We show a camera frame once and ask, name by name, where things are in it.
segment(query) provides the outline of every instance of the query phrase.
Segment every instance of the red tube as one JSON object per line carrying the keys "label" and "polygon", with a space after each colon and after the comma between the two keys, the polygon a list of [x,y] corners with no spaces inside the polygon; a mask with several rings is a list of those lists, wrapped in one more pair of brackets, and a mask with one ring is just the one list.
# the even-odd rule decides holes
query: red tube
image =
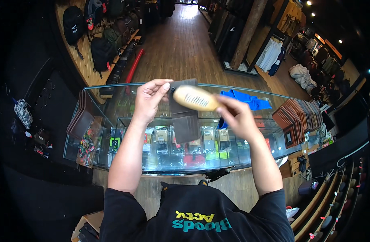
{"label": "red tube", "polygon": [[[130,70],[130,72],[127,75],[127,78],[126,78],[126,82],[125,83],[130,83],[131,82],[131,79],[134,76],[134,72],[135,72],[136,66],[138,65],[138,62],[140,60],[140,57],[142,55],[144,55],[144,53],[145,53],[145,50],[144,49],[141,49],[139,51],[138,55],[136,56],[136,58],[134,60],[133,66],[131,67],[131,70]],[[126,94],[130,94],[130,92],[131,92],[130,86],[126,86]]]}

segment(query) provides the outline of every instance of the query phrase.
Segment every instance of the wooden brush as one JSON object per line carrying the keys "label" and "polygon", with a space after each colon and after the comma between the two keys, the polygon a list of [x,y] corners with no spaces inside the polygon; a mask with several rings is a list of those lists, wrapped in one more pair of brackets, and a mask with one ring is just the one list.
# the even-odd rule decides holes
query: wooden brush
{"label": "wooden brush", "polygon": [[189,109],[213,112],[223,106],[209,92],[190,85],[181,85],[173,93],[174,100]]}

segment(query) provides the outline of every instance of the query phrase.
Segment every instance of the black t-shirt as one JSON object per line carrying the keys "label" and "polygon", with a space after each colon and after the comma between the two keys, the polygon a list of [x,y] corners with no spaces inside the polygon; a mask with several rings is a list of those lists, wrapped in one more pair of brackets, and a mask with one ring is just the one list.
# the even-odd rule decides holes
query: black t-shirt
{"label": "black t-shirt", "polygon": [[294,241],[284,190],[265,194],[247,213],[220,190],[169,185],[157,215],[146,213],[133,195],[105,191],[100,241]]}

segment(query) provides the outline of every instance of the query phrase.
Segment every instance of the green backpack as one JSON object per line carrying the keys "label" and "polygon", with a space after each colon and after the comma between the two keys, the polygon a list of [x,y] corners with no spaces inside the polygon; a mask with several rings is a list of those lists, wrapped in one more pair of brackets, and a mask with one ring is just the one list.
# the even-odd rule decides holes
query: green backpack
{"label": "green backpack", "polygon": [[117,54],[120,56],[120,49],[122,48],[122,36],[113,28],[106,28],[104,30],[104,37],[115,47]]}

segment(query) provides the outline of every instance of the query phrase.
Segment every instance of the hand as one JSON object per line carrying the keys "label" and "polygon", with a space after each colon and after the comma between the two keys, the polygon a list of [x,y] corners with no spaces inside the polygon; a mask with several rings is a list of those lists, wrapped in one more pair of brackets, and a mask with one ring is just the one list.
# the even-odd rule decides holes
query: hand
{"label": "hand", "polygon": [[155,79],[140,86],[136,91],[135,111],[132,121],[147,126],[157,114],[161,100],[168,101],[167,92],[173,80]]}
{"label": "hand", "polygon": [[248,142],[254,141],[259,135],[263,137],[256,126],[248,104],[224,96],[216,95],[216,98],[226,106],[226,108],[219,107],[216,111],[220,113],[237,136],[246,139]]}

